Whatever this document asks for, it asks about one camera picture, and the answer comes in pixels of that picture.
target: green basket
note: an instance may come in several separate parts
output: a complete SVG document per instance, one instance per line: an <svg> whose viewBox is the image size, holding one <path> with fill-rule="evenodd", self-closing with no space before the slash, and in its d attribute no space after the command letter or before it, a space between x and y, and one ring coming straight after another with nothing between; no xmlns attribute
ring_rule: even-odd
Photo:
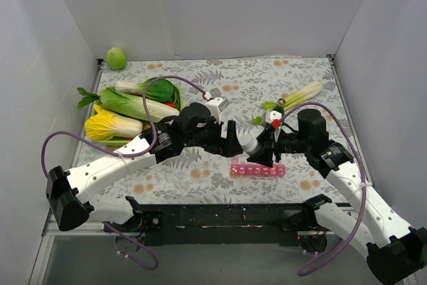
<svg viewBox="0 0 427 285"><path fill-rule="evenodd" d="M182 108L183 108L183 98L182 98L181 89L178 86L174 86L173 90L175 91L175 95L178 96L177 109L179 111L181 111ZM97 105L100 104L99 100L97 100L95 103ZM96 114L96 111L93 110L92 111L92 115L95 115L95 114ZM143 125L149 125L148 121L143 121L143 120L141 120L141 121L142 121ZM111 138L109 140L94 140L94 142L97 143L97 144L99 144L99 145L111 146L111 147L121 147L121 146L126 145L130 141L131 141L131 139L126 139L126 138L123 138L123 137L113 137L113 138Z"/></svg>

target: white wall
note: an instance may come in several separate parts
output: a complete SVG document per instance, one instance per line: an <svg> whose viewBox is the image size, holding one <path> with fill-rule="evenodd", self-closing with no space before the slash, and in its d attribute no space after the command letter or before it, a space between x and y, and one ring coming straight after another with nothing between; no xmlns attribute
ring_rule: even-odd
<svg viewBox="0 0 427 285"><path fill-rule="evenodd" d="M96 57L325 56L363 0L65 0Z"/></svg>
<svg viewBox="0 0 427 285"><path fill-rule="evenodd" d="M380 193L427 227L427 1L364 0L336 55ZM427 284L427 270L417 274Z"/></svg>
<svg viewBox="0 0 427 285"><path fill-rule="evenodd" d="M26 284L48 210L41 144L81 127L75 88L91 86L96 60L63 0L1 0L0 39L0 282ZM75 147L54 140L48 166L69 166Z"/></svg>

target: tabletop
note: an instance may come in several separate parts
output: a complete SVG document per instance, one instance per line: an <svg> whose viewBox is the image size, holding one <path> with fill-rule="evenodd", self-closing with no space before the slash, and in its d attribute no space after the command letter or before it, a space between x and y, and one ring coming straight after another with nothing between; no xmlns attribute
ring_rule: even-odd
<svg viewBox="0 0 427 285"><path fill-rule="evenodd" d="M114 71L101 68L98 89L119 80L145 81L160 75L179 75L203 86L212 97L226 97L230 105L223 119L235 120L238 135L256 137L262 127L252 118L262 115L261 103L303 88L312 81L322 81L324 89L312 99L327 105L337 116L354 143L346 111L327 58L244 58L175 61L130 61L126 68ZM184 104L202 102L200 93L188 84L172 79L183 94ZM334 120L324 110L330 138L348 147ZM296 127L296 113L287 122ZM82 145L78 166L92 162L102 153ZM243 162L247 155L241 155ZM230 176L231 159L186 148L180 156L156 166L138 170L106 187L98 197L133 196L141 204L267 204L302 203L318 194L335 202L345 198L313 170L303 155L283 155L284 177Z"/></svg>

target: pink pill organizer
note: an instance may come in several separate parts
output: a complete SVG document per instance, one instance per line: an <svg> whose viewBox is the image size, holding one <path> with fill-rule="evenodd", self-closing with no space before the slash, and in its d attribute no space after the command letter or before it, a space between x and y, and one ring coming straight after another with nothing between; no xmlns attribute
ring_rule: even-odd
<svg viewBox="0 0 427 285"><path fill-rule="evenodd" d="M274 164L273 168L253 163L240 163L239 157L232 158L230 167L231 176L279 176L284 177L286 169L284 164Z"/></svg>

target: basket of vegetables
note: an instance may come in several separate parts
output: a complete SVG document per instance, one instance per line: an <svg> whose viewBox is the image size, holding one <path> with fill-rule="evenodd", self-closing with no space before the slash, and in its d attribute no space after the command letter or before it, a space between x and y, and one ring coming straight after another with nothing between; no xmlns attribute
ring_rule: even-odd
<svg viewBox="0 0 427 285"><path fill-rule="evenodd" d="M85 122L87 136L99 144L120 147L147 129L149 122L142 95L152 80L143 83L118 81L99 94L77 88L84 96L77 105L78 109L95 102L93 114ZM178 116L183 107L181 90L166 79L150 86L146 97L154 122L167 116Z"/></svg>

